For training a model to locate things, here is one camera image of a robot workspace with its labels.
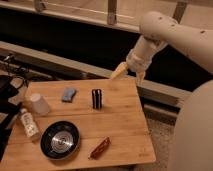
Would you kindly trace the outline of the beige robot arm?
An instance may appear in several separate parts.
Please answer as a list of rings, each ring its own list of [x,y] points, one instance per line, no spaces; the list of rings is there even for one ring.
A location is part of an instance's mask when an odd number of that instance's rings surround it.
[[[111,74],[134,72],[142,80],[152,58],[167,45],[192,61],[181,78],[191,89],[176,119],[167,171],[213,171],[213,29],[179,23],[158,11],[142,16],[140,37]]]

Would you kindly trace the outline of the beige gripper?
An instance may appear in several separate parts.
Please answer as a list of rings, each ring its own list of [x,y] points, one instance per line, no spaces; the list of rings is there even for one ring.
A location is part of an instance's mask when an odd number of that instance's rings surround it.
[[[112,72],[110,78],[117,79],[128,73],[128,68],[136,72],[136,82],[140,85],[146,75],[146,70],[152,62],[156,53],[163,50],[167,43],[159,40],[146,39],[140,36],[133,49],[130,50],[126,57],[126,62],[121,62]]]

